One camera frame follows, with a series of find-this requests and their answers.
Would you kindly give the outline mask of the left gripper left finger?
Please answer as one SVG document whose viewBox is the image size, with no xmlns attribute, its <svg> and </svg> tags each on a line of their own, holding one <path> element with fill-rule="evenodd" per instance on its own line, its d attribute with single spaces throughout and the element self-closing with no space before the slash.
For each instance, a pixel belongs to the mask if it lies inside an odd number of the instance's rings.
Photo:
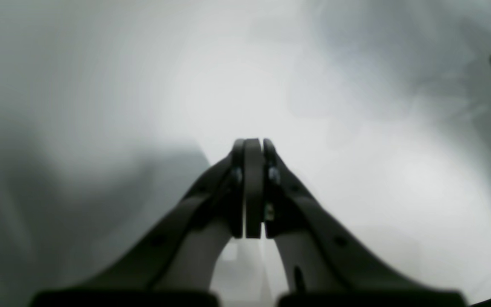
<svg viewBox="0 0 491 307">
<path fill-rule="evenodd" d="M 243 235 L 244 140 L 115 264 L 88 281 L 35 296 L 32 307 L 218 307 L 213 271 Z"/>
</svg>

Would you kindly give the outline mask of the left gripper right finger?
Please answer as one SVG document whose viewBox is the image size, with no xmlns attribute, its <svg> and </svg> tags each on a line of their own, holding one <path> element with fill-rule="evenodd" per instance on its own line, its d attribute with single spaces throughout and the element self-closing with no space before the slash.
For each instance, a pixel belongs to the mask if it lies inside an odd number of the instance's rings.
<svg viewBox="0 0 491 307">
<path fill-rule="evenodd" d="M 464 307 L 391 268 L 326 211 L 269 139 L 244 142 L 244 235 L 265 233 L 289 285 L 279 307 Z"/>
</svg>

